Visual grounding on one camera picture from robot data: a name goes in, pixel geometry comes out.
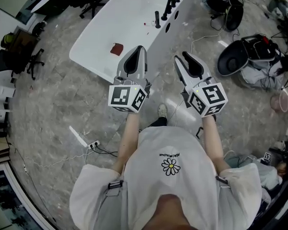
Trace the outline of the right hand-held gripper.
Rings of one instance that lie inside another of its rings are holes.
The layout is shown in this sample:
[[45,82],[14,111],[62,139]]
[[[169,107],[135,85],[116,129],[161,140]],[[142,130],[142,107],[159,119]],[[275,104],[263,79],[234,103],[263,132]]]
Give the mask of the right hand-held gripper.
[[[228,103],[220,82],[211,77],[209,67],[200,58],[183,51],[183,59],[174,57],[175,69],[185,88],[181,93],[186,107],[192,107],[200,117],[218,114]],[[193,83],[193,78],[201,81]]]

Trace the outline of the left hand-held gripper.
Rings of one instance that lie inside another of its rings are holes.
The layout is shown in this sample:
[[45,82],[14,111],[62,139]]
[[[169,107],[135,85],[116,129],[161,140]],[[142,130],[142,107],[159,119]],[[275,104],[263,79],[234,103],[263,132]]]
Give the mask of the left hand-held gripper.
[[151,83],[144,79],[146,72],[147,51],[136,46],[119,61],[117,77],[109,87],[108,106],[120,112],[139,113],[151,88]]

